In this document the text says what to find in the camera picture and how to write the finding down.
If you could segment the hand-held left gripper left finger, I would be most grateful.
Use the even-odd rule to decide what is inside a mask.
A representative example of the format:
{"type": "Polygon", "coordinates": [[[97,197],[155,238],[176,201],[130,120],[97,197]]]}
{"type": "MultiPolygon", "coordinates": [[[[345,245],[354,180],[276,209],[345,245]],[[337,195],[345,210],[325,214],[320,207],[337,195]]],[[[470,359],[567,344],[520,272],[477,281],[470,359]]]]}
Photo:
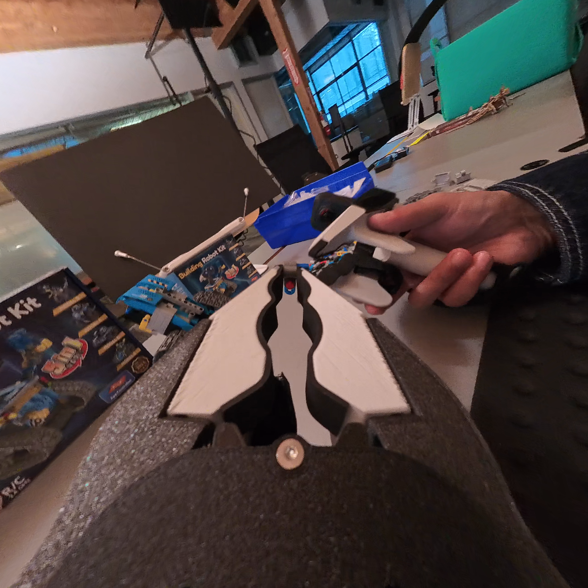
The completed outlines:
{"type": "Polygon", "coordinates": [[[215,312],[167,408],[168,416],[216,420],[273,375],[269,340],[277,330],[282,267],[266,272],[215,312]]]}

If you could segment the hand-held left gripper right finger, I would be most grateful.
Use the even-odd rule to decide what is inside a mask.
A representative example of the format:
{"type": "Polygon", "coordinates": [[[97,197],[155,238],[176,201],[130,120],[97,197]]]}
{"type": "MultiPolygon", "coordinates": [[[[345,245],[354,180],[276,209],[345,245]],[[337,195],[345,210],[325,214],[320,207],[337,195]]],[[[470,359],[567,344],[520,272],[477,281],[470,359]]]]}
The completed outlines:
{"type": "Polygon", "coordinates": [[[305,269],[297,270],[307,357],[306,403],[329,433],[411,412],[364,315],[305,269]]]}

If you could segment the pile of toy building pieces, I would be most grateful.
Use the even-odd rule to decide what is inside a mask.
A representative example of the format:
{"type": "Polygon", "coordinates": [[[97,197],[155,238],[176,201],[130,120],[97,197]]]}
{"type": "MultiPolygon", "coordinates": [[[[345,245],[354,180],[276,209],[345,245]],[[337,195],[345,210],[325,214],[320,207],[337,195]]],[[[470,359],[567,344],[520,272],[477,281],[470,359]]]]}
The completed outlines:
{"type": "Polygon", "coordinates": [[[344,243],[332,252],[323,254],[310,263],[298,263],[298,269],[307,270],[327,286],[334,285],[341,277],[356,268],[355,249],[357,241],[344,243]]]}

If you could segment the grey track link pieces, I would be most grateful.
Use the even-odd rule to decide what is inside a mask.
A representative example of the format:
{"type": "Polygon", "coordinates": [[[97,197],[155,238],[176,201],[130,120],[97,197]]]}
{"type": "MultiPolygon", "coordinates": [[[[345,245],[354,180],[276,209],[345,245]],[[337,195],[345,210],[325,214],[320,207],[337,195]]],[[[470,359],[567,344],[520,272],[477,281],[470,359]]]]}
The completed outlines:
{"type": "Polygon", "coordinates": [[[488,190],[489,187],[494,185],[496,182],[494,180],[488,179],[477,179],[473,178],[462,183],[455,183],[451,181],[450,183],[446,183],[441,186],[434,186],[432,189],[424,190],[422,192],[416,193],[405,201],[405,203],[411,203],[419,201],[426,196],[431,194],[438,194],[438,193],[459,193],[459,192],[479,192],[488,190]]]}

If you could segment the person's right forearm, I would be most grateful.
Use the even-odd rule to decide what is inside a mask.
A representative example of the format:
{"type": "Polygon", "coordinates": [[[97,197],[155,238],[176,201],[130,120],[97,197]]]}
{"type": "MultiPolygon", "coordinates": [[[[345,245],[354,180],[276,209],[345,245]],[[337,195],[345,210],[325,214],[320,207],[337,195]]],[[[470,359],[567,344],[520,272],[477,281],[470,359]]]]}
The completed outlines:
{"type": "Polygon", "coordinates": [[[563,286],[587,282],[587,152],[583,151],[489,187],[533,205],[547,219],[557,253],[531,264],[541,283],[563,286]]]}

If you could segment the grey desk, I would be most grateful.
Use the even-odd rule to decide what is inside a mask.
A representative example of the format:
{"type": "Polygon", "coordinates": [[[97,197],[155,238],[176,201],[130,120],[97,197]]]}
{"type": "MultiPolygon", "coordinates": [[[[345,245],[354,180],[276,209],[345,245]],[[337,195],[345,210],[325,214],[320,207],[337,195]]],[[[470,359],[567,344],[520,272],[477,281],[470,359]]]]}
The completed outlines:
{"type": "MultiPolygon", "coordinates": [[[[437,173],[467,171],[494,182],[514,178],[535,160],[559,160],[559,149],[583,135],[583,122],[568,71],[509,98],[496,115],[448,134],[423,140],[410,155],[375,176],[376,184],[404,201],[431,188],[437,173]]],[[[488,310],[430,307],[417,310],[404,296],[380,321],[442,379],[470,409],[488,310]]],[[[311,346],[303,331],[302,308],[285,295],[277,306],[279,327],[269,346],[278,373],[288,379],[302,437],[314,445],[331,438],[305,406],[306,357],[311,346]]],[[[63,507],[80,462],[111,409],[93,422],[6,509],[1,512],[1,587],[20,577],[63,507]]]]}

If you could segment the person's right hand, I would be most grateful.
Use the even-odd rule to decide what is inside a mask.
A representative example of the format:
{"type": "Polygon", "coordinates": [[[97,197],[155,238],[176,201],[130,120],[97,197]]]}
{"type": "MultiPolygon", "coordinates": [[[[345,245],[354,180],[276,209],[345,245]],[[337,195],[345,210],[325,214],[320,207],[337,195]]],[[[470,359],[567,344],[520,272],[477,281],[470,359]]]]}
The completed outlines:
{"type": "Polygon", "coordinates": [[[529,264],[557,245],[548,219],[533,204],[502,190],[435,193],[373,215],[374,231],[407,233],[407,239],[446,252],[426,277],[403,272],[395,303],[409,292],[409,304],[439,301],[449,307],[470,302],[495,263],[529,264]]]}

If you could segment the clear plastic bags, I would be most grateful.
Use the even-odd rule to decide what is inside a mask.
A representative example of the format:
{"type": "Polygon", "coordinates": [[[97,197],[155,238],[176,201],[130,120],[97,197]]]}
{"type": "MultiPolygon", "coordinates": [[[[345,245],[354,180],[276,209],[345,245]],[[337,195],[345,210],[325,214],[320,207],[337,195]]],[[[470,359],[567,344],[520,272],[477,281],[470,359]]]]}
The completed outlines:
{"type": "Polygon", "coordinates": [[[292,194],[290,194],[290,196],[288,196],[288,198],[284,204],[284,208],[298,204],[300,202],[304,202],[310,198],[315,198],[318,195],[325,194],[325,193],[334,194],[334,195],[338,195],[338,196],[344,196],[347,198],[352,198],[352,197],[356,196],[356,194],[359,193],[365,180],[366,180],[365,177],[361,177],[361,178],[355,180],[352,184],[349,183],[349,184],[343,186],[342,188],[340,188],[339,190],[334,190],[334,186],[328,186],[328,185],[321,186],[321,187],[314,187],[314,188],[305,187],[304,189],[295,191],[292,194]]]}

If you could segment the blue black device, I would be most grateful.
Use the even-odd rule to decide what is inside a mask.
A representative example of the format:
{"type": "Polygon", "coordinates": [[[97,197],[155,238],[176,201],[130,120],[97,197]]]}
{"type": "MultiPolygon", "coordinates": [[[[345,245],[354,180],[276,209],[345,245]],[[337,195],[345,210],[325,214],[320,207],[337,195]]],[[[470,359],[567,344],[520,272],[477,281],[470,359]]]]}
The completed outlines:
{"type": "Polygon", "coordinates": [[[371,166],[371,169],[374,170],[375,173],[381,173],[383,171],[386,171],[390,169],[398,160],[406,158],[409,155],[409,151],[409,146],[398,148],[390,154],[387,154],[384,157],[378,159],[371,166]]]}

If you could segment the white paper sheets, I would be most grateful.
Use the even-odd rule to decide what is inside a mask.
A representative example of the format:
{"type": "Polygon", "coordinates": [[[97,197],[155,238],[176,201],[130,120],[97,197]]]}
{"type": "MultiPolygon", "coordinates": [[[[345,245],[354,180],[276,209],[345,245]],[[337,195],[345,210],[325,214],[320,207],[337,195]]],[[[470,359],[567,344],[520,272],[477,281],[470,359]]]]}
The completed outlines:
{"type": "Polygon", "coordinates": [[[393,136],[392,138],[390,138],[386,144],[393,144],[393,143],[399,143],[401,140],[404,140],[406,138],[417,138],[418,136],[421,136],[422,134],[424,134],[427,131],[430,131],[432,129],[437,128],[439,125],[445,123],[445,119],[443,118],[441,113],[437,113],[432,115],[429,118],[426,118],[425,120],[423,120],[422,122],[420,122],[415,128],[413,129],[407,129],[406,131],[397,134],[396,136],[393,136]]]}

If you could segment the building robot kit booklet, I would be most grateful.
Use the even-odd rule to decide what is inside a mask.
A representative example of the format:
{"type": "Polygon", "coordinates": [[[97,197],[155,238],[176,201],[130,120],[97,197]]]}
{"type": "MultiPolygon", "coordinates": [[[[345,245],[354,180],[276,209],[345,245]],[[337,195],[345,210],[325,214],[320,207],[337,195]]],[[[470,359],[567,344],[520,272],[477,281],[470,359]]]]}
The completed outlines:
{"type": "Polygon", "coordinates": [[[261,277],[242,246],[241,241],[228,236],[188,260],[173,274],[194,302],[220,307],[261,277]]]}

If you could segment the blue grey tracked toy robot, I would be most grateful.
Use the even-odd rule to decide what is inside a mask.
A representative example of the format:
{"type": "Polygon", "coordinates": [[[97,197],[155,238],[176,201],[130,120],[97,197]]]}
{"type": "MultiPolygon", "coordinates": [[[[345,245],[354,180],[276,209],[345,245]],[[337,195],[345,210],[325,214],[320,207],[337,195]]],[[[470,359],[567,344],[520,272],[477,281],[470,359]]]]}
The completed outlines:
{"type": "Polygon", "coordinates": [[[126,315],[139,322],[140,330],[151,335],[145,347],[152,346],[154,361],[230,301],[224,293],[206,290],[192,297],[174,287],[168,277],[148,275],[116,300],[126,306],[126,315]]]}

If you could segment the large grid window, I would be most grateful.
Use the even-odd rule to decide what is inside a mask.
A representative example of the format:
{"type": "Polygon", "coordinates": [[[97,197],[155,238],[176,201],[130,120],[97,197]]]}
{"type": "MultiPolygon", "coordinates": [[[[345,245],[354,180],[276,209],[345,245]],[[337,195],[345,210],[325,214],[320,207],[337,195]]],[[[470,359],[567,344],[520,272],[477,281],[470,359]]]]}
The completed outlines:
{"type": "Polygon", "coordinates": [[[390,84],[377,21],[326,25],[301,48],[299,58],[311,98],[327,125],[333,107],[351,121],[358,108],[390,84]]]}

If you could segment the wooden model kit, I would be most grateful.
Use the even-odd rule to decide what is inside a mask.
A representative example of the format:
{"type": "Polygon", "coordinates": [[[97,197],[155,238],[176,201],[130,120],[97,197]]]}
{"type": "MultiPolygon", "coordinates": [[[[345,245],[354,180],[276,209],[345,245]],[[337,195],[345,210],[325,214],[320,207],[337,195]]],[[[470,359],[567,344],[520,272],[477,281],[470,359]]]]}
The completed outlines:
{"type": "Polygon", "coordinates": [[[510,93],[511,91],[509,88],[505,86],[501,87],[498,94],[491,96],[489,100],[480,107],[470,107],[467,113],[460,115],[451,121],[441,123],[436,128],[428,131],[427,138],[453,132],[472,125],[487,116],[498,114],[501,109],[508,107],[507,97],[510,93]]]}

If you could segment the black backdrop board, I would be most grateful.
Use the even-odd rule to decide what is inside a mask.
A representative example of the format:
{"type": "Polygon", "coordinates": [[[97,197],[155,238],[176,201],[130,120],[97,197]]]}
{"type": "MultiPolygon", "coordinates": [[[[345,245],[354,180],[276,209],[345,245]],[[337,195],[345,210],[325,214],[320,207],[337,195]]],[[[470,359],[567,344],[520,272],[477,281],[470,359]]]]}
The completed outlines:
{"type": "Polygon", "coordinates": [[[204,97],[1,173],[16,200],[115,299],[280,189],[204,97]]]}

